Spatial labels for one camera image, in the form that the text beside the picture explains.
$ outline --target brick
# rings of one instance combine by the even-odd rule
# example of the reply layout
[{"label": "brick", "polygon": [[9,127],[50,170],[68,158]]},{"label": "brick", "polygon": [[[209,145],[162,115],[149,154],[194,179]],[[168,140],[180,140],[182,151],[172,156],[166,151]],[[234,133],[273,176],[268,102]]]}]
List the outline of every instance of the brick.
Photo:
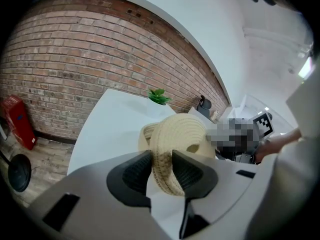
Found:
[{"label": "brick", "polygon": [[54,110],[65,110],[65,106],[63,105],[58,105],[58,104],[53,104],[53,103],[47,103],[46,106],[50,109],[54,109]]},{"label": "brick", "polygon": [[151,78],[147,78],[144,82],[157,88],[166,89],[166,86],[164,84],[157,82]]},{"label": "brick", "polygon": [[50,103],[59,104],[59,99],[58,99],[58,98],[50,97],[50,98],[49,98],[49,101],[50,101]]},{"label": "brick", "polygon": [[49,69],[49,70],[48,70],[48,76],[50,76],[50,77],[57,77],[57,76],[58,76],[58,72],[57,72],[56,70]]},{"label": "brick", "polygon": [[183,63],[180,59],[175,57],[173,61],[176,64],[178,64],[182,69],[184,69],[186,72],[190,71],[190,68],[185,63]]},{"label": "brick", "polygon": [[91,19],[91,18],[82,18],[79,22],[79,24],[82,24],[82,25],[89,25],[91,26],[92,23],[94,23],[94,20]]},{"label": "brick", "polygon": [[55,39],[53,41],[53,45],[54,46],[62,46],[64,44],[64,40],[63,39]]},{"label": "brick", "polygon": [[39,53],[40,54],[46,54],[47,53],[48,48],[47,47],[39,47]]},{"label": "brick", "polygon": [[97,61],[101,61],[101,62],[105,62],[105,63],[110,62],[110,56],[102,54],[102,53],[94,52],[94,51],[88,51],[88,50],[83,51],[81,55],[84,58],[89,58],[92,60],[97,60]]},{"label": "brick", "polygon": [[127,45],[136,47],[138,49],[142,48],[142,44],[134,39],[128,38],[126,36],[123,36],[122,34],[119,33],[114,33],[113,38],[116,40],[119,40],[122,43],[125,43]]},{"label": "brick", "polygon": [[139,41],[154,50],[157,50],[159,47],[159,45],[157,43],[151,41],[150,39],[148,39],[142,35],[139,37]]},{"label": "brick", "polygon": [[146,90],[141,90],[141,95],[143,95],[143,96],[148,96],[148,91],[146,91]]},{"label": "brick", "polygon": [[117,10],[108,10],[107,14],[124,19],[129,20],[131,18],[131,15],[125,12],[117,11]]},{"label": "brick", "polygon": [[47,75],[48,75],[48,70],[47,70],[47,69],[34,68],[34,69],[32,70],[32,73],[33,73],[34,75],[47,76]]},{"label": "brick", "polygon": [[133,93],[133,94],[140,94],[141,93],[141,89],[139,88],[135,88],[133,86],[128,86],[128,92]]},{"label": "brick", "polygon": [[117,73],[119,75],[123,75],[123,76],[126,76],[126,77],[129,77],[132,74],[131,71],[129,71],[127,69],[124,69],[124,68],[121,68],[121,67],[118,67],[118,66],[115,66],[115,65],[107,64],[107,63],[103,63],[101,68],[103,70],[108,71],[108,72]]},{"label": "brick", "polygon": [[170,80],[171,80],[173,83],[175,83],[175,84],[178,84],[179,81],[180,81],[180,80],[179,80],[178,78],[176,78],[175,76],[171,76]]},{"label": "brick", "polygon": [[91,90],[83,90],[82,95],[86,96],[86,97],[93,97],[94,98],[96,96],[96,93]]},{"label": "brick", "polygon": [[140,88],[140,89],[147,89],[147,85],[145,83],[138,82],[138,81],[133,80],[133,79],[128,78],[128,77],[123,77],[121,82],[123,82],[125,84],[128,84],[128,85],[131,85],[133,87]]},{"label": "brick", "polygon": [[62,85],[64,80],[57,77],[45,77],[44,82],[48,84]]},{"label": "brick", "polygon": [[105,38],[105,37],[102,37],[102,36],[92,35],[92,34],[88,34],[87,37],[86,37],[86,40],[90,41],[90,42],[102,44],[104,46],[110,46],[110,47],[116,47],[117,46],[117,42],[112,40],[112,39]]},{"label": "brick", "polygon": [[158,82],[160,82],[160,83],[162,83],[165,78],[160,76],[160,75],[158,75],[158,74],[154,74],[153,79],[158,81]]},{"label": "brick", "polygon": [[96,34],[106,38],[112,38],[114,33],[108,29],[98,28]]},{"label": "brick", "polygon": [[116,46],[117,49],[121,50],[121,51],[124,51],[124,52],[127,52],[127,53],[131,53],[132,50],[133,50],[133,47],[130,46],[130,45],[126,45],[122,42],[119,42],[117,43],[117,46]]},{"label": "brick", "polygon": [[60,93],[60,92],[55,92],[55,91],[44,91],[44,95],[52,98],[57,98],[57,99],[65,99],[65,100],[75,100],[75,96],[73,94],[68,94],[68,93]]},{"label": "brick", "polygon": [[115,82],[109,79],[100,78],[98,83],[100,85],[107,86],[114,89],[119,89],[122,91],[126,91],[128,89],[128,86],[126,84],[123,84],[121,82]]},{"label": "brick", "polygon": [[89,42],[76,41],[76,40],[64,40],[64,46],[75,47],[81,49],[88,49],[90,46]]},{"label": "brick", "polygon": [[34,55],[33,59],[35,61],[49,61],[50,55],[49,54],[37,54],[37,55]]},{"label": "brick", "polygon": [[97,20],[102,20],[104,18],[103,14],[95,13],[91,11],[78,11],[76,15],[82,18],[97,19]]},{"label": "brick", "polygon": [[38,89],[48,89],[49,86],[46,83],[38,83],[38,82],[23,82],[24,87],[38,88]]},{"label": "brick", "polygon": [[78,32],[67,32],[64,33],[66,34],[63,38],[66,39],[74,39],[74,40],[82,40],[85,41],[87,40],[87,37],[90,36],[91,34],[86,34],[86,33],[78,33]]},{"label": "brick", "polygon": [[139,34],[137,32],[134,32],[130,29],[125,28],[124,31],[122,32],[125,36],[131,37],[133,39],[138,40],[139,39]]},{"label": "brick", "polygon": [[151,66],[151,64],[150,64],[149,62],[146,62],[146,61],[144,61],[144,60],[142,60],[142,59],[137,59],[137,60],[135,61],[135,63],[136,63],[137,65],[145,68],[145,69],[149,69],[150,66]]},{"label": "brick", "polygon": [[90,50],[100,52],[100,53],[106,53],[106,51],[108,51],[104,45],[94,44],[94,43],[90,45]]},{"label": "brick", "polygon": [[99,86],[96,84],[91,84],[91,83],[86,83],[86,82],[81,82],[81,81],[76,82],[76,87],[81,88],[81,89],[95,91],[95,92],[100,92],[100,93],[102,93],[104,90],[104,88],[102,86]]},{"label": "brick", "polygon": [[74,95],[82,95],[83,93],[82,89],[77,89],[77,88],[72,88],[72,87],[62,86],[62,85],[53,85],[53,84],[50,84],[49,90],[60,92],[60,93],[74,94]]},{"label": "brick", "polygon": [[89,97],[84,97],[84,96],[75,96],[75,100],[77,102],[91,103],[94,105],[98,102],[97,98],[89,98]]},{"label": "brick", "polygon": [[166,56],[162,55],[159,52],[156,52],[155,57],[162,61],[163,63],[167,64],[168,66],[170,66],[171,68],[175,68],[176,67],[176,63],[173,62],[171,59],[167,58]]},{"label": "brick", "polygon": [[101,77],[101,78],[105,78],[107,75],[105,71],[93,69],[89,67],[82,67],[82,66],[78,67],[78,72],[86,75],[95,76],[95,77]]},{"label": "brick", "polygon": [[125,52],[120,51],[120,50],[116,50],[116,49],[109,49],[107,54],[109,54],[110,56],[121,58],[123,60],[129,61],[129,62],[132,62],[132,63],[134,63],[136,61],[136,57],[135,56],[133,56],[131,54],[128,54],[128,53],[125,53]]},{"label": "brick", "polygon": [[61,25],[59,25],[58,30],[60,30],[60,31],[68,31],[68,30],[70,30],[70,28],[71,28],[70,24],[61,24]]},{"label": "brick", "polygon": [[119,19],[117,17],[113,17],[113,16],[110,16],[110,15],[105,15],[103,17],[103,20],[106,21],[106,22],[111,22],[111,23],[117,23],[119,21]]},{"label": "brick", "polygon": [[160,45],[163,48],[165,48],[167,51],[169,51],[170,53],[175,55],[176,57],[180,57],[181,56],[181,54],[175,48],[173,48],[170,44],[166,43],[165,41],[162,40]]},{"label": "brick", "polygon": [[137,65],[132,64],[132,63],[128,63],[126,68],[131,70],[131,71],[138,72],[138,73],[142,73],[144,71],[144,69],[142,67],[137,66]]},{"label": "brick", "polygon": [[113,23],[109,23],[109,22],[105,22],[102,20],[95,20],[92,24],[95,27],[99,27],[102,29],[106,29],[106,30],[111,30],[113,32],[118,32],[118,33],[122,33],[124,28],[122,26],[113,24]]},{"label": "brick", "polygon": [[96,60],[86,60],[86,65],[91,68],[101,69],[102,62]]},{"label": "brick", "polygon": [[152,49],[152,48],[150,48],[150,47],[148,47],[148,46],[146,46],[146,45],[144,45],[141,50],[142,50],[143,52],[151,55],[151,56],[155,56],[155,54],[156,54],[156,51],[155,51],[154,49]]},{"label": "brick", "polygon": [[54,18],[54,17],[61,17],[61,16],[64,16],[65,15],[65,11],[52,11],[52,12],[48,12],[45,17],[46,18]]},{"label": "brick", "polygon": [[59,100],[59,104],[60,105],[65,105],[65,106],[70,106],[70,107],[76,107],[76,108],[81,108],[82,107],[82,104],[80,102],[64,100],[64,99],[60,99]]},{"label": "brick", "polygon": [[96,97],[97,99],[100,99],[102,96],[103,96],[103,94],[102,94],[102,93],[99,93],[99,92],[97,92],[97,93],[95,94],[95,97]]},{"label": "brick", "polygon": [[118,21],[118,24],[121,25],[121,26],[124,26],[126,27],[127,29],[130,29],[132,31],[135,31],[143,36],[148,36],[150,32],[144,30],[143,28],[135,25],[135,24],[132,24],[130,22],[127,22],[125,20],[119,20]]},{"label": "brick", "polygon": [[108,72],[106,75],[106,78],[109,80],[115,81],[115,82],[119,82],[121,80],[122,76]]},{"label": "brick", "polygon": [[36,77],[34,75],[24,75],[23,76],[23,80],[24,81],[32,81],[32,82],[35,82],[36,81]]},{"label": "brick", "polygon": [[98,82],[98,78],[95,76],[89,76],[89,75],[67,72],[67,71],[59,71],[58,77],[83,81],[83,82],[92,83],[92,84],[95,84]]},{"label": "brick", "polygon": [[47,49],[47,53],[48,54],[70,54],[70,50],[65,47],[52,46]]},{"label": "brick", "polygon": [[122,68],[125,68],[126,67],[126,64],[127,64],[127,62],[125,61],[125,60],[122,60],[122,59],[119,59],[119,58],[116,58],[116,57],[113,57],[112,59],[111,59],[111,62],[110,62],[111,64],[115,64],[115,65],[117,65],[117,66],[119,66],[119,67],[122,67]]},{"label": "brick", "polygon": [[88,103],[82,103],[82,107],[84,109],[89,109],[89,110],[93,110],[95,105],[94,104],[88,104]]},{"label": "brick", "polygon": [[75,32],[85,32],[93,34],[97,31],[97,28],[94,26],[72,25],[70,30]]},{"label": "brick", "polygon": [[139,80],[141,82],[145,81],[146,77],[142,74],[139,74],[139,73],[133,73],[132,76],[131,76],[133,79],[136,79],[136,80]]}]

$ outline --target white wall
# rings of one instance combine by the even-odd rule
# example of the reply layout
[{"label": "white wall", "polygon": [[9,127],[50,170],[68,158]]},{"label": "white wall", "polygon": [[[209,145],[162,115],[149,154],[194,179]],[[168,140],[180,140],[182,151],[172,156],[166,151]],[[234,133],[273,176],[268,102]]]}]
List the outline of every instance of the white wall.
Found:
[{"label": "white wall", "polygon": [[242,99],[242,101],[241,101],[240,106],[234,108],[235,118],[241,118],[240,115],[241,115],[242,110],[243,110],[244,107],[245,107],[246,99],[247,99],[247,95],[243,96],[243,99]]},{"label": "white wall", "polygon": [[251,119],[251,118],[255,117],[256,115],[257,115],[257,113],[255,113],[255,111],[253,111],[250,108],[248,108],[247,106],[245,106],[243,108],[243,110],[241,111],[241,113],[239,114],[239,118]]},{"label": "white wall", "polygon": [[265,103],[268,108],[276,111],[293,128],[296,128],[297,121],[286,104],[289,96],[282,90],[282,81],[269,71],[253,70],[248,78],[247,93]]},{"label": "white wall", "polygon": [[185,36],[238,107],[250,70],[243,18],[236,0],[128,0],[157,14]]}]

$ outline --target person's hand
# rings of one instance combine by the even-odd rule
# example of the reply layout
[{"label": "person's hand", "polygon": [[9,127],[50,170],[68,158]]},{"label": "person's hand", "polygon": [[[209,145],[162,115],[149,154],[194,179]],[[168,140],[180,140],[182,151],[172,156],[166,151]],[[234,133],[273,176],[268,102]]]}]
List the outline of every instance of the person's hand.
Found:
[{"label": "person's hand", "polygon": [[276,152],[277,150],[275,149],[273,143],[269,140],[265,140],[260,144],[255,152],[255,162],[260,163],[265,156],[274,154]]},{"label": "person's hand", "polygon": [[255,152],[255,162],[259,163],[262,159],[270,154],[278,154],[284,145],[297,141],[301,137],[298,128],[284,135],[271,137],[263,141]]}]

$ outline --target gray surface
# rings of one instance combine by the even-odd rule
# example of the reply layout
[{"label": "gray surface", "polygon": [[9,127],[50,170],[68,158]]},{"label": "gray surface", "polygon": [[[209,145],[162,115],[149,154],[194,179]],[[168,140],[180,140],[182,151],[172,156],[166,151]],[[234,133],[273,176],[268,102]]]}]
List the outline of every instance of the gray surface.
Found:
[{"label": "gray surface", "polygon": [[253,179],[236,174],[239,170],[256,173],[258,165],[233,162],[230,160],[217,160],[204,156],[195,156],[188,152],[185,155],[209,166],[218,175],[218,183],[204,198],[191,201],[196,214],[203,216],[213,223],[223,216],[243,195]]},{"label": "gray surface", "polygon": [[64,195],[80,197],[61,233],[71,239],[159,239],[169,237],[151,217],[148,208],[125,206],[109,192],[107,175],[136,153],[80,168],[52,186],[28,208],[39,219]]}]

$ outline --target black slot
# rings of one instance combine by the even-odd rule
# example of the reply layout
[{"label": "black slot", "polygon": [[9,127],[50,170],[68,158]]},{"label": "black slot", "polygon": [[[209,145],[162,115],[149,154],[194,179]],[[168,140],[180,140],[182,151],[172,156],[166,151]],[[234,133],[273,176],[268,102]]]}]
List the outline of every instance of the black slot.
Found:
[{"label": "black slot", "polygon": [[66,193],[42,219],[44,223],[56,231],[60,231],[80,197]]},{"label": "black slot", "polygon": [[253,179],[254,176],[256,175],[254,172],[247,171],[247,170],[238,170],[236,174],[242,175],[244,177],[248,177],[250,179]]}]

